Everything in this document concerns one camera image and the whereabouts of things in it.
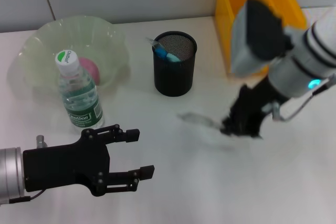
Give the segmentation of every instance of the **blue led light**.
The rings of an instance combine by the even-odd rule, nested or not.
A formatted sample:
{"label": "blue led light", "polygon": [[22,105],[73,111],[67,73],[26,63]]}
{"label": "blue led light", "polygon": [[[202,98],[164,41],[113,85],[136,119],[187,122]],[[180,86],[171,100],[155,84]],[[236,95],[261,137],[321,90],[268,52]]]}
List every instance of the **blue led light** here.
{"label": "blue led light", "polygon": [[320,85],[321,80],[312,80],[309,84],[308,84],[308,89],[313,89],[316,86]]}

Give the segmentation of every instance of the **white bottle cap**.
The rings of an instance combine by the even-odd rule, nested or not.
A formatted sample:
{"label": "white bottle cap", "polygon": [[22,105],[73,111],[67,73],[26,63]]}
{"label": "white bottle cap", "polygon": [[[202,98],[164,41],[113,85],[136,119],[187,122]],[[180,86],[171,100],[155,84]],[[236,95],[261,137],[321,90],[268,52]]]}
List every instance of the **white bottle cap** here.
{"label": "white bottle cap", "polygon": [[55,62],[63,76],[74,76],[80,66],[77,54],[72,50],[59,52],[55,57]]}

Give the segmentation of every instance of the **white cable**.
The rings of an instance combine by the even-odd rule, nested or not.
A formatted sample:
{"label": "white cable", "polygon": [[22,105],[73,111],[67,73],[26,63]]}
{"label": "white cable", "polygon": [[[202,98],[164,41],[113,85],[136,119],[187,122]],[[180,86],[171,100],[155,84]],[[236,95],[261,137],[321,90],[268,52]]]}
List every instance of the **white cable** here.
{"label": "white cable", "polygon": [[310,100],[313,98],[314,96],[310,96],[308,99],[305,100],[305,102],[297,109],[294,111],[294,113],[292,115],[290,115],[287,118],[283,118],[280,115],[280,105],[277,102],[273,103],[273,111],[272,111],[272,115],[273,115],[273,120],[274,121],[279,121],[279,122],[289,122],[290,120],[292,120],[295,116],[297,116],[297,114],[300,113],[300,111],[310,102]]}

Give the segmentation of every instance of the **pink ball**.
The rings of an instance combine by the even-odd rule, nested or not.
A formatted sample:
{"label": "pink ball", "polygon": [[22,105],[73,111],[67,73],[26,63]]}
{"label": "pink ball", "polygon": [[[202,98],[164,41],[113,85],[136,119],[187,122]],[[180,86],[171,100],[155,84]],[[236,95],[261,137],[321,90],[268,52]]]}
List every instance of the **pink ball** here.
{"label": "pink ball", "polygon": [[99,85],[100,77],[99,77],[99,70],[97,65],[87,58],[79,58],[79,63],[83,68],[86,69],[86,71],[89,72],[89,74],[92,76],[93,80],[95,81],[96,85]]}

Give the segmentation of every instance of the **plastic water bottle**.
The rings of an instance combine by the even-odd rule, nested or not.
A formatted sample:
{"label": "plastic water bottle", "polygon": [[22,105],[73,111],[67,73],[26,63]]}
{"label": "plastic water bottle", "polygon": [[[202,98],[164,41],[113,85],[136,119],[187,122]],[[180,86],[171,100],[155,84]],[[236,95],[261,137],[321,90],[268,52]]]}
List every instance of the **plastic water bottle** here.
{"label": "plastic water bottle", "polygon": [[70,121],[79,130],[103,126],[103,111],[96,84],[91,75],[80,65],[72,50],[59,52],[55,57],[60,71],[58,90]]}

